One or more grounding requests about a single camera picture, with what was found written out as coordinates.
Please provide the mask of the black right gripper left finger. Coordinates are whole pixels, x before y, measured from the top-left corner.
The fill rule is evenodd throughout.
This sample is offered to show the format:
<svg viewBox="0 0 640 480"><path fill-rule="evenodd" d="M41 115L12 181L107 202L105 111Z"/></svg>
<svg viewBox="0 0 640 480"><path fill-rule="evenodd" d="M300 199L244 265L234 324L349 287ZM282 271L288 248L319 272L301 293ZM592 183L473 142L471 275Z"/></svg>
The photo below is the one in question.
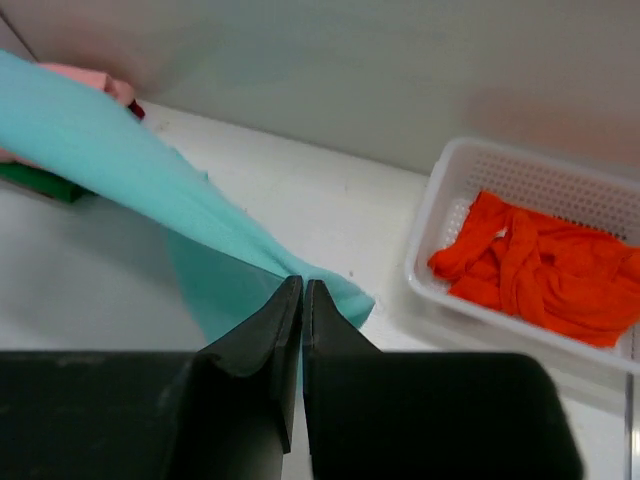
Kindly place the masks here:
<svg viewBox="0 0 640 480"><path fill-rule="evenodd" d="M278 479L291 450L303 280L193 360L172 459L175 479Z"/></svg>

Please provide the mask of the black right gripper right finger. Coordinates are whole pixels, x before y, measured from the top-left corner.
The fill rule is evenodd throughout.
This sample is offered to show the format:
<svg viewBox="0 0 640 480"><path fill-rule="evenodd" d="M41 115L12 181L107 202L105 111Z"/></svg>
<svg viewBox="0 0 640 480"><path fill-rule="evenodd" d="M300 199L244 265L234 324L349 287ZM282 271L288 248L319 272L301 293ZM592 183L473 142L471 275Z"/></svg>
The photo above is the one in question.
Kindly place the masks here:
<svg viewBox="0 0 640 480"><path fill-rule="evenodd" d="M512 352L388 352L307 286L303 396L317 479L580 479L558 392Z"/></svg>

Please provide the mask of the teal t shirt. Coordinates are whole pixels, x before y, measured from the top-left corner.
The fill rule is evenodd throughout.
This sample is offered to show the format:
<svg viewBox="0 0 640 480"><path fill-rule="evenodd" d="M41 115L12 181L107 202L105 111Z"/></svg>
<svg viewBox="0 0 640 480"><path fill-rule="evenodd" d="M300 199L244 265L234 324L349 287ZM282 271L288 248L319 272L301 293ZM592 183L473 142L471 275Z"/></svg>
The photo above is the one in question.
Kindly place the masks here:
<svg viewBox="0 0 640 480"><path fill-rule="evenodd" d="M355 327L373 309L357 285L290 253L125 106L10 53L1 56L1 145L157 222L187 309L210 341L292 275L324 282Z"/></svg>

